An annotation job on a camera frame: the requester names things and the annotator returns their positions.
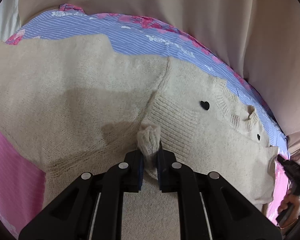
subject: sweater collar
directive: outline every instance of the sweater collar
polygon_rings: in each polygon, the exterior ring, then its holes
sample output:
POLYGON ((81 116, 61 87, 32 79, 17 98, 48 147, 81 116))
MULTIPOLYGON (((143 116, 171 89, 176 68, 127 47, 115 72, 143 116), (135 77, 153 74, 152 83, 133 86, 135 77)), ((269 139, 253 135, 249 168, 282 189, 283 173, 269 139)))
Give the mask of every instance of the sweater collar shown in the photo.
POLYGON ((225 102, 225 98, 232 103, 238 102, 238 97, 226 87, 226 80, 216 78, 214 86, 216 102, 225 119, 234 129, 241 130, 243 132, 250 132, 253 126, 259 120, 256 109, 251 106, 253 110, 249 118, 247 120, 242 120, 238 115, 231 113, 231 111, 228 109, 227 103, 225 102))

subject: beige knit sweater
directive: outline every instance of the beige knit sweater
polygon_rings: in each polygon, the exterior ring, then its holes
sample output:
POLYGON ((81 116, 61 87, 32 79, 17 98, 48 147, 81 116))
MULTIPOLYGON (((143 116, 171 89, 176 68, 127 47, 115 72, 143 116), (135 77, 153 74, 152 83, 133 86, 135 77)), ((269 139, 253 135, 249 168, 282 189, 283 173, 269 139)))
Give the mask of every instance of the beige knit sweater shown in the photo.
MULTIPOLYGON (((272 200, 277 147, 225 80, 172 57, 116 53, 104 35, 0 42, 0 130, 46 172, 44 205, 82 172, 121 162, 141 122, 160 126, 163 148, 194 171, 220 172, 253 204, 272 200)), ((149 175, 123 209, 122 239, 178 239, 176 195, 149 175)))

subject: heart-shaped button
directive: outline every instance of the heart-shaped button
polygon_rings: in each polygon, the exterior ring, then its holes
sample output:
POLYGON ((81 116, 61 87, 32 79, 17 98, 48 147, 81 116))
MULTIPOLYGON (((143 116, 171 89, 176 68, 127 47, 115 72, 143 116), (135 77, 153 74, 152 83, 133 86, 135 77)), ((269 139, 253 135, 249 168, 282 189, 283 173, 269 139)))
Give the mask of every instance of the heart-shaped button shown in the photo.
POLYGON ((200 101, 200 106, 204 109, 204 110, 209 110, 210 108, 210 104, 209 102, 204 102, 204 101, 200 101))

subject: silver screw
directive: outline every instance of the silver screw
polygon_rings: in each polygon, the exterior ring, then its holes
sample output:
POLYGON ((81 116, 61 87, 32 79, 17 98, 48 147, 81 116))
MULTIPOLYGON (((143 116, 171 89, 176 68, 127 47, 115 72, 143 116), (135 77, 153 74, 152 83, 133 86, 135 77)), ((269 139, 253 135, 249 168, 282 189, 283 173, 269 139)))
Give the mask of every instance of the silver screw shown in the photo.
POLYGON ((127 163, 119 163, 119 168, 120 169, 126 169, 128 167, 129 167, 129 164, 127 164, 127 163))
POLYGON ((178 162, 175 162, 175 163, 173 163, 171 166, 172 166, 172 168, 174 168, 174 169, 180 169, 181 166, 182 166, 182 164, 181 164, 181 163, 178 163, 178 162))
POLYGON ((81 179, 90 179, 91 178, 91 173, 85 172, 81 174, 81 179))
POLYGON ((212 178, 212 179, 219 179, 219 178, 220 178, 220 174, 217 173, 217 172, 215 172, 215 171, 210 172, 209 176, 210 176, 210 178, 212 178))

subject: human hand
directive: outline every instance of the human hand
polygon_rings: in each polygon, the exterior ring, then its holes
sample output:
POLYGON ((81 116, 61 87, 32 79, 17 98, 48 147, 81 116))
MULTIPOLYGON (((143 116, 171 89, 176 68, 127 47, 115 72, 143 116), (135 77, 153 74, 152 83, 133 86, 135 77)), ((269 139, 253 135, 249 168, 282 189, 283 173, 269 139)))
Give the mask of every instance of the human hand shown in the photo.
POLYGON ((278 213, 280 214, 283 210, 287 209, 288 203, 292 203, 294 205, 294 209, 286 222, 282 225, 282 228, 292 225, 295 221, 297 221, 300 215, 300 197, 292 195, 291 190, 288 190, 287 194, 284 196, 284 199, 281 201, 281 204, 278 207, 278 213))

